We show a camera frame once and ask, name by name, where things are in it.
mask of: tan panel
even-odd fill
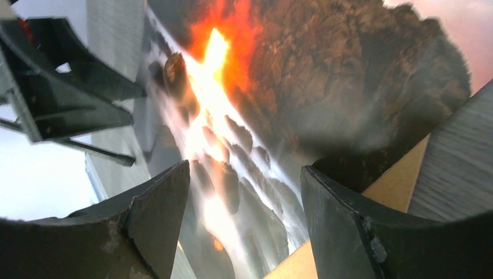
[[[401,160],[388,169],[363,195],[389,208],[407,212],[428,143],[424,138]],[[312,244],[307,241],[265,279],[317,279]]]
[[[17,16],[10,8],[10,2],[7,0],[0,0],[0,19],[16,19]]]

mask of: fire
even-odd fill
[[[214,52],[225,54],[222,67],[224,68],[222,84],[229,92],[234,87],[245,91],[249,86],[248,67],[252,59],[255,37],[261,31],[253,20],[250,0],[236,0],[231,7],[227,6],[226,0],[216,0],[210,4],[208,11],[205,11],[205,18],[191,25],[191,32],[194,43],[189,52],[196,58],[212,58],[205,52],[206,46],[212,46],[208,35],[222,34],[228,40],[228,52],[223,52],[224,42],[214,47]]]
[[[228,108],[231,104],[226,97],[222,79],[228,49],[229,43],[217,29],[213,28],[205,50],[204,62],[198,64],[188,61],[187,63],[192,88],[202,108],[199,117],[194,120],[188,130],[185,145],[187,159],[195,159],[197,153],[205,148],[206,153],[215,160],[226,160],[220,142],[211,145],[207,144],[207,140],[199,139],[204,138],[202,127],[207,125],[207,114],[212,117],[214,133],[218,139],[223,139],[230,133],[224,116],[229,113]]]
[[[223,244],[219,241],[219,239],[214,237],[213,242],[214,242],[214,248],[216,248],[216,250],[218,250],[218,251],[224,250]]]
[[[203,66],[206,70],[213,73],[218,81],[221,81],[220,75],[222,74],[224,59],[228,48],[228,42],[224,40],[224,37],[219,33],[219,31],[215,28],[212,29],[209,44],[205,50],[205,60],[203,62]]]

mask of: sky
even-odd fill
[[[13,9],[21,17],[66,16],[87,42],[85,0],[20,0]],[[0,106],[0,117],[16,118],[8,106]],[[90,142],[90,137],[81,140]],[[96,201],[83,152],[49,143],[31,145],[23,134],[0,128],[0,217],[65,217]]]
[[[408,1],[385,0],[389,6]],[[440,17],[472,72],[473,92],[493,77],[493,0],[414,0],[422,17]],[[87,43],[85,0],[20,0],[22,17],[65,16]],[[0,107],[0,117],[15,119]],[[84,153],[55,144],[31,145],[24,135],[0,128],[0,216],[34,220],[65,217],[95,201]]]

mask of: metal structure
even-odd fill
[[[180,162],[64,219],[0,219],[0,278],[170,278],[189,171]]]
[[[56,70],[64,64],[70,72]],[[88,51],[65,18],[0,20],[0,105],[10,103],[18,116],[0,126],[31,142],[53,141],[131,166],[131,156],[70,137],[132,125],[131,112],[113,102],[143,96],[139,85]]]
[[[313,167],[302,200],[319,278],[493,278],[493,212],[453,223],[398,212]]]

